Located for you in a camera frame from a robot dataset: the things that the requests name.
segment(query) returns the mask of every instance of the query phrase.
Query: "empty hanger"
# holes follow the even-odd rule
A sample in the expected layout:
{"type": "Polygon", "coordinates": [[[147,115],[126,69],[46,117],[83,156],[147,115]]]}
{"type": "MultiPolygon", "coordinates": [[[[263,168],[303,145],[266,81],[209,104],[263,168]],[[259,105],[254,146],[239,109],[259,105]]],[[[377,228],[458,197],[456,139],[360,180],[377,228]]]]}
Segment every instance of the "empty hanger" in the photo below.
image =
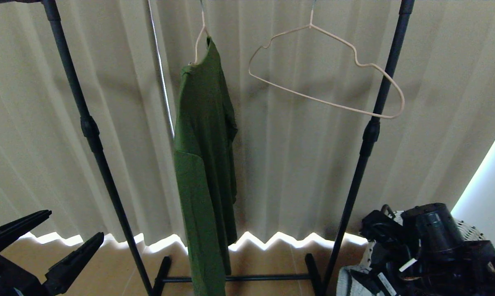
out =
{"type": "Polygon", "coordinates": [[[205,14],[204,14],[204,3],[203,0],[200,0],[200,5],[202,6],[202,29],[200,30],[200,34],[198,34],[198,38],[196,39],[196,45],[194,46],[194,64],[198,62],[198,43],[200,42],[200,38],[202,38],[202,34],[205,31],[207,36],[209,36],[209,31],[207,30],[207,26],[205,25],[205,14]]]}
{"type": "Polygon", "coordinates": [[[403,112],[403,110],[405,108],[405,96],[404,96],[403,91],[401,90],[401,88],[399,88],[399,86],[397,85],[397,83],[381,67],[379,67],[379,66],[377,66],[375,64],[372,64],[372,63],[371,64],[361,64],[361,63],[359,63],[359,61],[357,59],[357,50],[355,49],[355,46],[353,44],[349,43],[348,41],[346,41],[346,40],[344,40],[344,39],[342,39],[342,38],[340,38],[338,36],[335,36],[334,34],[331,34],[330,32],[328,32],[328,31],[326,31],[326,30],[324,30],[322,28],[319,28],[319,27],[315,26],[313,24],[313,9],[315,8],[315,2],[317,2],[317,0],[314,0],[313,1],[313,6],[311,6],[311,15],[309,17],[309,24],[307,24],[305,26],[302,26],[302,27],[294,28],[292,30],[281,32],[280,34],[277,34],[275,36],[272,36],[271,39],[269,40],[268,45],[266,45],[266,46],[261,45],[258,49],[256,49],[255,53],[253,53],[253,56],[251,56],[251,59],[249,60],[249,67],[248,67],[249,75],[251,75],[251,76],[255,77],[256,79],[259,79],[259,80],[261,80],[263,82],[266,82],[266,83],[268,83],[268,84],[270,84],[272,86],[276,86],[277,88],[280,88],[282,90],[287,90],[288,92],[291,92],[291,93],[294,93],[296,95],[305,97],[306,99],[312,99],[312,100],[317,101],[317,102],[320,102],[320,103],[324,103],[324,104],[331,105],[331,106],[334,106],[334,107],[339,107],[339,108],[346,109],[346,110],[349,110],[349,111],[354,111],[354,112],[358,112],[358,113],[362,113],[362,114],[367,114],[369,116],[376,116],[376,117],[385,118],[385,119],[392,119],[392,118],[396,118],[397,116],[401,115],[401,113],[403,112]],[[258,51],[260,51],[260,49],[262,49],[262,48],[268,49],[271,46],[271,43],[272,43],[273,39],[275,39],[276,37],[283,36],[283,35],[289,34],[291,32],[297,32],[297,31],[304,30],[304,29],[315,29],[315,30],[318,30],[319,32],[322,32],[324,35],[327,35],[329,37],[332,37],[332,38],[336,39],[337,41],[340,41],[340,42],[344,43],[347,47],[349,47],[349,48],[351,48],[353,50],[354,58],[355,58],[354,62],[355,62],[355,64],[357,66],[362,67],[362,68],[373,67],[373,68],[377,69],[377,71],[379,71],[380,73],[382,73],[384,75],[384,77],[386,77],[386,79],[388,79],[391,82],[391,84],[394,86],[394,88],[399,93],[399,96],[401,98],[401,107],[399,109],[399,112],[397,114],[394,114],[393,116],[385,116],[385,115],[382,115],[382,114],[377,114],[377,113],[368,112],[368,111],[364,111],[364,110],[360,110],[360,109],[355,109],[355,108],[351,108],[351,107],[347,107],[347,106],[343,106],[343,105],[339,105],[339,104],[335,104],[335,103],[330,103],[330,102],[327,102],[327,101],[323,101],[321,99],[314,98],[312,96],[301,94],[301,93],[296,92],[294,90],[289,90],[288,88],[285,88],[283,86],[279,86],[278,84],[275,84],[273,82],[267,81],[266,79],[263,79],[261,77],[258,77],[257,75],[254,75],[253,73],[251,73],[251,62],[253,61],[253,58],[256,56],[256,54],[258,53],[258,51]]]}

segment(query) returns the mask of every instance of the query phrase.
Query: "clothes rack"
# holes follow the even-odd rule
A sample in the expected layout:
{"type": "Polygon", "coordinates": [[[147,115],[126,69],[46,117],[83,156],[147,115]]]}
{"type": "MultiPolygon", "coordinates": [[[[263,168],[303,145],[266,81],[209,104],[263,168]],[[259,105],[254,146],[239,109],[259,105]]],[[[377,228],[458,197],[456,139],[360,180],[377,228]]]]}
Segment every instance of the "clothes rack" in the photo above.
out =
{"type": "MultiPolygon", "coordinates": [[[[0,3],[5,2],[15,2],[16,0],[0,0],[0,3]]],[[[48,21],[52,28],[52,33],[58,48],[59,55],[61,57],[61,62],[65,73],[67,75],[67,80],[71,88],[71,92],[74,96],[74,101],[78,107],[80,113],[80,123],[81,129],[84,137],[87,138],[88,144],[92,153],[95,156],[99,171],[103,177],[105,187],[108,190],[108,194],[114,206],[114,211],[118,217],[123,234],[127,239],[129,244],[129,249],[136,263],[137,270],[142,278],[145,290],[149,296],[160,296],[163,292],[163,287],[166,283],[174,282],[190,282],[190,277],[167,277],[167,274],[172,263],[170,257],[164,257],[161,262],[157,277],[154,282],[154,286],[150,284],[148,279],[145,266],[140,257],[140,253],[134,242],[134,237],[132,235],[132,230],[127,220],[127,215],[121,203],[118,191],[112,173],[108,166],[108,163],[103,152],[103,146],[99,138],[99,129],[95,120],[92,118],[88,111],[88,107],[81,90],[81,86],[78,80],[78,76],[75,71],[74,63],[72,61],[69,47],[67,45],[67,40],[65,39],[65,34],[63,27],[61,25],[61,18],[58,11],[58,6],[55,0],[17,0],[17,2],[42,2],[48,21]]],[[[397,27],[394,34],[394,39],[390,48],[390,54],[388,56],[388,62],[386,64],[386,73],[393,77],[395,68],[397,66],[397,61],[399,60],[399,54],[401,47],[403,45],[403,40],[406,33],[406,28],[408,25],[408,20],[413,9],[414,0],[402,0],[399,11],[399,18],[397,22],[397,27]]],[[[390,81],[383,77],[381,86],[379,88],[379,93],[377,95],[377,101],[375,103],[374,113],[381,114],[384,109],[384,104],[386,103],[386,98],[388,95],[388,90],[390,88],[390,81]]],[[[330,255],[330,260],[328,262],[328,267],[324,276],[324,281],[321,281],[320,274],[315,263],[313,255],[306,254],[305,262],[308,269],[308,273],[303,274],[266,274],[266,275],[237,275],[226,277],[226,281],[286,281],[286,280],[309,280],[313,286],[313,291],[315,296],[324,296],[327,292],[329,285],[329,280],[332,276],[333,269],[337,260],[339,250],[341,248],[343,235],[345,233],[346,227],[348,225],[349,218],[351,216],[351,211],[355,204],[358,189],[364,175],[364,170],[368,158],[371,155],[373,145],[379,137],[380,129],[380,118],[372,117],[368,125],[364,129],[364,134],[362,137],[362,146],[360,148],[360,156],[357,163],[357,167],[354,173],[353,180],[351,182],[350,191],[348,193],[348,198],[345,203],[343,210],[343,215],[341,217],[341,222],[339,224],[339,229],[337,232],[336,240],[334,242],[334,247],[332,249],[332,254],[330,255]]]]}

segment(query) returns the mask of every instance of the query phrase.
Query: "curtain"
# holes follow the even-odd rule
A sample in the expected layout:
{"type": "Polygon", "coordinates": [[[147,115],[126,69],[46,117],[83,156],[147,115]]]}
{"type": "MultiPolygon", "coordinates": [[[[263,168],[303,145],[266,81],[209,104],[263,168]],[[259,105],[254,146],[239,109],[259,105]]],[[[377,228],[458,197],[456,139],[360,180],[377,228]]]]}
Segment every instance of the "curtain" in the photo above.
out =
{"type": "MultiPolygon", "coordinates": [[[[263,241],[277,231],[334,238],[369,120],[247,73],[249,58],[270,36],[308,23],[311,3],[204,1],[239,127],[238,232],[263,241]]],[[[318,1],[313,22],[353,43],[361,62],[384,66],[399,3],[318,1]]],[[[170,123],[180,69],[194,60],[199,2],[151,0],[150,11],[148,2],[128,0],[60,0],[58,7],[134,233],[147,244],[170,234],[183,238],[170,123]]],[[[371,110],[381,75],[351,58],[341,43],[305,30],[276,39],[252,70],[319,99],[371,110]]],[[[495,2],[416,2],[394,79],[405,112],[381,121],[353,233],[382,204],[452,208],[486,155],[495,139],[495,2]]],[[[398,102],[392,90],[384,113],[395,113],[398,102]]],[[[0,225],[43,208],[54,213],[36,235],[105,231],[124,240],[42,5],[2,4],[0,225]]]]}

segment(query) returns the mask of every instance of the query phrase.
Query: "brown floor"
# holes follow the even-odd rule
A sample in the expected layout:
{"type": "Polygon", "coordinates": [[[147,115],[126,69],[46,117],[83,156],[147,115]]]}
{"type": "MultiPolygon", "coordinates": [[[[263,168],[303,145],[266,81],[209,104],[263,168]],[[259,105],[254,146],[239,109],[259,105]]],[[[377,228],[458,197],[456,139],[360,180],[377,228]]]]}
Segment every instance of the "brown floor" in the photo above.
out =
{"type": "MultiPolygon", "coordinates": [[[[43,282],[48,268],[78,246],[68,247],[59,240],[39,244],[32,238],[25,238],[12,244],[1,255],[35,274],[43,282]]],[[[343,243],[328,295],[335,295],[339,268],[358,264],[364,248],[365,246],[347,241],[343,243]]],[[[187,276],[190,273],[187,255],[178,243],[156,253],[147,252],[143,243],[138,245],[138,249],[142,252],[142,259],[151,281],[154,281],[157,275],[161,259],[167,255],[170,255],[173,261],[169,275],[187,276]]],[[[320,273],[324,274],[330,251],[315,242],[296,249],[282,240],[262,251],[248,241],[238,251],[231,252],[230,256],[234,275],[305,273],[307,269],[304,256],[312,253],[320,273]]],[[[228,282],[226,292],[228,296],[313,296],[309,281],[228,282]]],[[[129,249],[118,249],[116,243],[110,240],[110,243],[97,251],[65,295],[144,296],[146,292],[129,249]]],[[[169,283],[166,284],[163,295],[191,296],[192,286],[190,283],[169,283]]]]}

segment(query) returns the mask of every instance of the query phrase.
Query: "curtain fold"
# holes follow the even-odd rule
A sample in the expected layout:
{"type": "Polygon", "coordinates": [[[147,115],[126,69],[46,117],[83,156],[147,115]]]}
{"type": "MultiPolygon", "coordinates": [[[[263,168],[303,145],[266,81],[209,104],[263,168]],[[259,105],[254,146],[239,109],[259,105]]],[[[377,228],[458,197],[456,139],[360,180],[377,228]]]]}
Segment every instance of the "curtain fold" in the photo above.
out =
{"type": "MultiPolygon", "coordinates": [[[[308,23],[311,3],[204,1],[239,127],[238,232],[262,241],[277,231],[334,238],[369,120],[247,73],[259,45],[308,23]]],[[[142,0],[58,2],[131,228],[150,244],[184,237],[169,115],[175,123],[180,69],[193,61],[202,23],[197,0],[148,6],[142,0]]],[[[318,1],[313,22],[353,43],[361,62],[384,66],[398,8],[399,2],[318,1]]],[[[306,30],[276,39],[255,57],[252,71],[319,99],[371,110],[381,75],[357,68],[351,58],[341,43],[306,30]]],[[[439,201],[451,208],[486,155],[495,139],[495,2],[416,2],[394,79],[405,93],[405,112],[381,121],[350,221],[353,233],[382,204],[402,210],[439,201]]],[[[398,101],[393,90],[384,113],[395,113],[398,101]]],[[[105,231],[124,240],[42,5],[1,4],[0,225],[43,208],[54,213],[35,229],[37,236],[105,231]]]]}

